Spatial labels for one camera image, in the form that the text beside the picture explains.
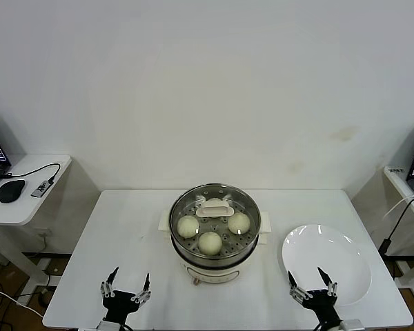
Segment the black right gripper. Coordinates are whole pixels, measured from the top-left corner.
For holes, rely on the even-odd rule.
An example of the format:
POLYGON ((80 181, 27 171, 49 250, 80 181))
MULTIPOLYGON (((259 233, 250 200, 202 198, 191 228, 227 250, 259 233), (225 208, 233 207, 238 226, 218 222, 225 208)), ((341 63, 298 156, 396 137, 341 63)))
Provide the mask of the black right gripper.
POLYGON ((288 271, 289 294, 304 308, 312 310, 320 325, 339 325, 341 319, 334 308, 337 300, 337 283, 334 283, 320 267, 317 269, 327 290, 305 291, 297 285, 294 276, 288 271))

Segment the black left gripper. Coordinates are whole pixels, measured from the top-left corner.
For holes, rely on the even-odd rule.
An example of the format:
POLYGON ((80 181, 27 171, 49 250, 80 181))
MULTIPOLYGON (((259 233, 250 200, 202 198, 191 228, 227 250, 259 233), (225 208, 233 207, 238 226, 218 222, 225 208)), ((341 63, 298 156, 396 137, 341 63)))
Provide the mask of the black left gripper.
POLYGON ((113 323, 125 323, 129 314, 138 311, 151 296, 150 274, 146 276, 142 291, 138 294, 113 290, 112 283, 115 280, 119 268, 116 267, 105 281, 101 282, 100 290, 103 297, 103 307, 107 309, 104 321, 113 323))

